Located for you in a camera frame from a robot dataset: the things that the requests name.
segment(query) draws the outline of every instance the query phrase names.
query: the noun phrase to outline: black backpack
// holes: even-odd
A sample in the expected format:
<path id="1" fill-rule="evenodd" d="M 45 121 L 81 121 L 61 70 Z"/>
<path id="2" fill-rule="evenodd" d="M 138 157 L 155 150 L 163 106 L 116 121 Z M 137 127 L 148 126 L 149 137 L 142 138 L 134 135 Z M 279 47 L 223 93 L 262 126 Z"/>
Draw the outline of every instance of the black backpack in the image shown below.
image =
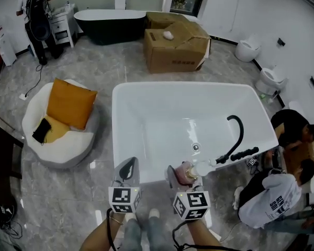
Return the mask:
<path id="1" fill-rule="evenodd" d="M 46 40 L 51 34 L 48 15 L 45 11 L 46 0 L 27 0 L 26 15 L 29 19 L 30 30 L 39 40 Z"/>

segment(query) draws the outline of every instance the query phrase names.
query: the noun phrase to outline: white shoe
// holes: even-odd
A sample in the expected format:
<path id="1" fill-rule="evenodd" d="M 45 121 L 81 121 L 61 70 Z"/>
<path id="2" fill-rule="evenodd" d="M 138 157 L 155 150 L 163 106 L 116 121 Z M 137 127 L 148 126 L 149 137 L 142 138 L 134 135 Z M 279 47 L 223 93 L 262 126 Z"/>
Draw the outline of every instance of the white shoe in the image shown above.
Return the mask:
<path id="1" fill-rule="evenodd" d="M 131 219 L 137 220 L 137 217 L 134 213 L 127 213 L 125 216 L 126 221 L 128 222 Z"/>
<path id="2" fill-rule="evenodd" d="M 156 218 L 159 218 L 160 215 L 159 215 L 158 209 L 153 208 L 150 210 L 149 218 L 152 218 L 153 216 L 155 216 Z"/>
<path id="3" fill-rule="evenodd" d="M 236 188 L 235 192 L 234 192 L 234 201 L 232 203 L 232 206 L 234 207 L 235 210 L 238 210 L 239 205 L 240 205 L 240 194 L 241 191 L 244 190 L 243 186 L 239 186 Z"/>

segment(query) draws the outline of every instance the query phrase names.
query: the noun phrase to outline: cabinet drawer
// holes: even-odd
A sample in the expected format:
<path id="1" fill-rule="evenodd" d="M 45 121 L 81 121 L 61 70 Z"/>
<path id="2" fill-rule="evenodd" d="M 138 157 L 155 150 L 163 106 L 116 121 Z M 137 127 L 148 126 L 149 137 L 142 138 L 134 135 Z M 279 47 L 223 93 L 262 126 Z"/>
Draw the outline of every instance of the cabinet drawer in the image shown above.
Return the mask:
<path id="1" fill-rule="evenodd" d="M 51 29 L 53 33 L 57 33 L 60 31 L 66 31 L 67 30 L 67 24 L 65 20 L 58 21 L 51 24 Z"/>

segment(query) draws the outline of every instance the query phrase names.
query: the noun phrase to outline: yellow pillow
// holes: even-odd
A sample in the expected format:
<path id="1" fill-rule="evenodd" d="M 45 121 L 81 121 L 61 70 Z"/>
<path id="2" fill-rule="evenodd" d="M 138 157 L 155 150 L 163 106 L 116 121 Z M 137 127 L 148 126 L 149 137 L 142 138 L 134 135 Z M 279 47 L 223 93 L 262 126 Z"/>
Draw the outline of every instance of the yellow pillow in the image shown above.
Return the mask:
<path id="1" fill-rule="evenodd" d="M 49 97 L 47 115 L 68 126 L 84 130 L 97 91 L 55 79 Z"/>
<path id="2" fill-rule="evenodd" d="M 60 139 L 63 137 L 68 131 L 70 131 L 70 127 L 64 123 L 61 123 L 52 117 L 46 115 L 44 117 L 49 124 L 51 125 L 51 129 L 46 134 L 46 137 L 44 139 L 44 143 L 52 143 L 56 139 Z"/>

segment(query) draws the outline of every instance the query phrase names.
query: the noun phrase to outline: black shoe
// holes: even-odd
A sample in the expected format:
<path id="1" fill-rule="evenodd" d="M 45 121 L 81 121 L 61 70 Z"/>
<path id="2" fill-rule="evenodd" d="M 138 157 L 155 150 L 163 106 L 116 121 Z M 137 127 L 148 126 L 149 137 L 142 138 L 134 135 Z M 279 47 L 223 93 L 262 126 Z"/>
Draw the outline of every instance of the black shoe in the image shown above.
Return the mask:
<path id="1" fill-rule="evenodd" d="M 40 64 L 43 65 L 43 66 L 48 63 L 47 58 L 46 58 L 45 56 L 41 57 L 41 58 L 39 59 L 39 62 L 40 62 Z"/>
<path id="2" fill-rule="evenodd" d="M 64 52 L 63 48 L 59 48 L 59 49 L 57 50 L 56 54 L 53 55 L 53 58 L 54 58 L 55 60 L 58 59 L 58 58 L 61 56 L 61 54 L 63 54 L 63 52 Z"/>

